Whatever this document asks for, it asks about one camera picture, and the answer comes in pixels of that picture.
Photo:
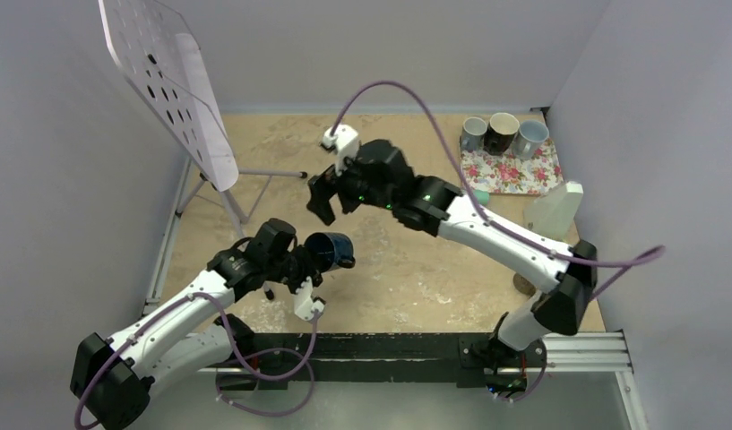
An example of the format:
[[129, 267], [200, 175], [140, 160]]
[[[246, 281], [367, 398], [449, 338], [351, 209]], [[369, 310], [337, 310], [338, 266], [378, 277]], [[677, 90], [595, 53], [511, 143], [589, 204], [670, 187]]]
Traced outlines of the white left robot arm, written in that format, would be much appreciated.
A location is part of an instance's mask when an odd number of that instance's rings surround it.
[[348, 237], [316, 232], [299, 242], [288, 222], [271, 218], [253, 236], [217, 252], [184, 289], [151, 314], [104, 337], [87, 336], [78, 346], [70, 381], [78, 403], [73, 423], [124, 429], [167, 387], [216, 364], [241, 366], [260, 381], [285, 382], [310, 370], [312, 350], [281, 374], [260, 368], [263, 352], [253, 332], [230, 314], [243, 297], [277, 283], [288, 289], [295, 315], [316, 325], [325, 303], [314, 294], [327, 271], [349, 268], [354, 255]]

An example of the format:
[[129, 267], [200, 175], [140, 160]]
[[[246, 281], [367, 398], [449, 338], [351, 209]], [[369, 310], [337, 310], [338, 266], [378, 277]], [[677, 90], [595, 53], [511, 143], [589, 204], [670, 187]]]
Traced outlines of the black mug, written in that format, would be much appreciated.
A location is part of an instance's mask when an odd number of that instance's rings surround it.
[[497, 112], [487, 121], [487, 131], [484, 139], [484, 149], [492, 155], [500, 155], [511, 146], [519, 132], [520, 122], [510, 113]]

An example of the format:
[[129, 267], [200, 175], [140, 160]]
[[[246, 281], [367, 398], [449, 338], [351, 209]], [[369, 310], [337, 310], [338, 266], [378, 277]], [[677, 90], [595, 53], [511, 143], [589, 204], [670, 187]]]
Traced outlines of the grey mug with lettering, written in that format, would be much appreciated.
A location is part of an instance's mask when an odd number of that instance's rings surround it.
[[467, 117], [462, 124], [459, 146], [461, 151], [479, 151], [484, 148], [487, 122], [477, 116]]

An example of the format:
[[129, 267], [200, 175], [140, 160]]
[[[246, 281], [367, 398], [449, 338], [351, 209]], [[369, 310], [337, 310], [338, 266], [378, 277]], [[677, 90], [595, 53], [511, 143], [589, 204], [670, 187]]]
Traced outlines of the light grey mug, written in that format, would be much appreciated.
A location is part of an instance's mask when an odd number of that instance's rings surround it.
[[518, 159], [532, 159], [549, 137], [550, 132], [545, 123], [524, 120], [520, 122], [519, 131], [511, 145], [512, 154]]

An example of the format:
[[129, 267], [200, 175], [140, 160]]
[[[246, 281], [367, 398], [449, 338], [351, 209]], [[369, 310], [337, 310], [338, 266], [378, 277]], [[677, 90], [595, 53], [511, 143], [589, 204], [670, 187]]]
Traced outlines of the brown mug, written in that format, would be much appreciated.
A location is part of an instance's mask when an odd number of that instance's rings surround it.
[[537, 291], [536, 287], [519, 273], [513, 275], [512, 284], [519, 293], [527, 297], [533, 296]]

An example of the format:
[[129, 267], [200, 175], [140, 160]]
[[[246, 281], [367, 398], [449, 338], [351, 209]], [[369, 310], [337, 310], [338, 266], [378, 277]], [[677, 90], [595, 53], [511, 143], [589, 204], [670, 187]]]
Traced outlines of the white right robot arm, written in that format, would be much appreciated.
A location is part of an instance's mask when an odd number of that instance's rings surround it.
[[573, 336], [597, 283], [594, 268], [559, 261], [558, 253], [593, 260], [594, 245], [576, 245], [539, 236], [491, 211], [477, 211], [470, 193], [437, 176], [417, 175], [400, 149], [387, 140], [361, 143], [324, 137], [322, 147], [336, 157], [309, 183], [307, 208], [325, 225], [335, 220], [331, 199], [343, 213], [361, 205], [382, 208], [405, 228], [465, 245], [520, 274], [537, 294], [505, 314], [488, 344], [491, 358], [509, 365], [532, 342], [549, 333]]

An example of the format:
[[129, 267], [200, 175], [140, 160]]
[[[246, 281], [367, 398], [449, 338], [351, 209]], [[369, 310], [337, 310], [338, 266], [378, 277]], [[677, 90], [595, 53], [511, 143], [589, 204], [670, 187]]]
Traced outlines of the dark blue mug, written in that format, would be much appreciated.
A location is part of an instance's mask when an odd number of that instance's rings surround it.
[[345, 234], [316, 232], [306, 239], [303, 247], [312, 255], [321, 273], [352, 269], [356, 265], [353, 243]]

